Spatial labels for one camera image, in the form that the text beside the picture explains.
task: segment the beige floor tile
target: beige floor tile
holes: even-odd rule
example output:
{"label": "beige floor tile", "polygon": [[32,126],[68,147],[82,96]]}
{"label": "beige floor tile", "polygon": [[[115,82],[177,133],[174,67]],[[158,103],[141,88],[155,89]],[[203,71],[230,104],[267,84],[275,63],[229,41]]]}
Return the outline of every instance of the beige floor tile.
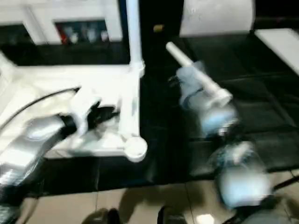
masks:
{"label": "beige floor tile", "polygon": [[270,181],[272,182],[272,186],[279,184],[283,181],[286,181],[292,177],[289,171],[286,172],[275,172],[268,174]]}
{"label": "beige floor tile", "polygon": [[[285,179],[292,178],[290,172],[289,175],[285,175]],[[283,204],[287,214],[293,218],[299,218],[299,183],[294,183],[288,187],[282,188],[276,192],[283,198]]]}
{"label": "beige floor tile", "polygon": [[176,208],[188,224],[193,224],[184,184],[102,191],[98,193],[97,210],[116,208],[128,224],[156,224],[164,205]]}
{"label": "beige floor tile", "polygon": [[299,175],[299,169],[293,169],[293,170],[292,170],[292,173],[293,173],[294,175]]}
{"label": "beige floor tile", "polygon": [[25,198],[21,205],[21,216],[16,222],[16,224],[24,224],[33,214],[37,206],[37,199],[35,198]]}
{"label": "beige floor tile", "polygon": [[42,197],[28,224],[80,224],[96,208],[97,193]]}
{"label": "beige floor tile", "polygon": [[220,203],[213,181],[186,183],[195,224],[209,224],[205,221],[212,216],[214,224],[221,224],[234,215]]}
{"label": "beige floor tile", "polygon": [[292,221],[292,224],[299,224],[299,220],[298,219],[291,219],[291,221]]}

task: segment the white cabinet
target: white cabinet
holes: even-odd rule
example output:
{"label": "white cabinet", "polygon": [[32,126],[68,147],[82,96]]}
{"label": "white cabinet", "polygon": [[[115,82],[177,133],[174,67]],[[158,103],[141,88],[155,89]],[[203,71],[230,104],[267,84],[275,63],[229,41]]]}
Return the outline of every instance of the white cabinet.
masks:
{"label": "white cabinet", "polygon": [[0,1],[0,36],[20,25],[35,44],[122,39],[117,0]]}
{"label": "white cabinet", "polygon": [[0,43],[46,42],[27,6],[0,7]]}

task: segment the black surface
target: black surface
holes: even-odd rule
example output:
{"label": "black surface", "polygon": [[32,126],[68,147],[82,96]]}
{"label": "black surface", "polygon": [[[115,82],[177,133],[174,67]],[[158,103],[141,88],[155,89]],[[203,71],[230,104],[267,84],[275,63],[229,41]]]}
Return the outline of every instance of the black surface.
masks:
{"label": "black surface", "polygon": [[[299,77],[253,34],[173,41],[192,60],[202,60],[208,74],[233,93],[245,136],[255,143],[268,171],[298,168]],[[145,159],[140,163],[126,158],[49,160],[44,163],[32,194],[67,194],[213,178],[208,158],[218,148],[217,142],[203,141],[188,128],[192,120],[186,119],[178,106],[179,87],[169,81],[179,64],[166,52],[165,43],[166,39],[153,40],[152,45],[143,46],[146,71],[141,79],[140,132],[148,143]],[[102,62],[111,58],[115,60],[109,63],[128,60],[126,47],[119,43],[116,46]],[[82,61],[79,55],[78,60],[69,60],[73,55],[66,46],[58,49],[36,47],[42,55],[59,52],[59,59],[53,61],[47,57],[41,62],[35,56],[24,59],[24,54],[31,54],[24,48],[23,54],[14,56],[14,60],[26,65],[51,64],[55,60],[59,64],[100,61],[89,57],[83,47],[86,57]]]}
{"label": "black surface", "polygon": [[293,0],[255,0],[255,29],[299,28],[299,17]]}
{"label": "black surface", "polygon": [[121,42],[2,45],[0,49],[19,66],[129,63],[129,49]]}
{"label": "black surface", "polygon": [[[180,32],[184,0],[140,0],[140,27],[143,46],[153,45]],[[162,25],[159,32],[155,25]]]}

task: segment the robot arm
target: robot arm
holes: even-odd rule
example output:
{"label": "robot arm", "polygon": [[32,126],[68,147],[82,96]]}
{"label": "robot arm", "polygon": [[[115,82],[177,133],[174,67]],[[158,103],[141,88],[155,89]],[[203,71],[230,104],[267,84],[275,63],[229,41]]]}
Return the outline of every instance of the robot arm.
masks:
{"label": "robot arm", "polygon": [[253,144],[240,134],[232,94],[205,74],[202,63],[193,63],[173,43],[167,43],[166,49],[182,66],[177,71],[180,105],[196,114],[199,137],[222,139],[223,146],[212,157],[221,200],[230,209],[259,205],[271,194],[271,184]]}
{"label": "robot arm", "polygon": [[[93,105],[86,114],[88,129],[118,115],[112,106],[98,106],[99,103]],[[19,205],[26,195],[22,188],[37,174],[43,156],[76,130],[71,115],[36,118],[0,154],[0,224],[18,217]]]}
{"label": "robot arm", "polygon": [[43,156],[76,131],[71,123],[70,116],[59,115],[31,120],[0,155],[0,187],[18,186],[29,179]]}

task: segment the shoe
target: shoe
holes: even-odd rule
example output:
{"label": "shoe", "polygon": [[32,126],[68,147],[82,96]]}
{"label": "shoe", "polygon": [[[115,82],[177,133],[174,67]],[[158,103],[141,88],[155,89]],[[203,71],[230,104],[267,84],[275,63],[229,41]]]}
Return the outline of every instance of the shoe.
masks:
{"label": "shoe", "polygon": [[157,224],[187,224],[187,222],[182,214],[164,206],[159,211]]}
{"label": "shoe", "polygon": [[116,209],[100,209],[90,214],[82,224],[121,224],[121,219]]}

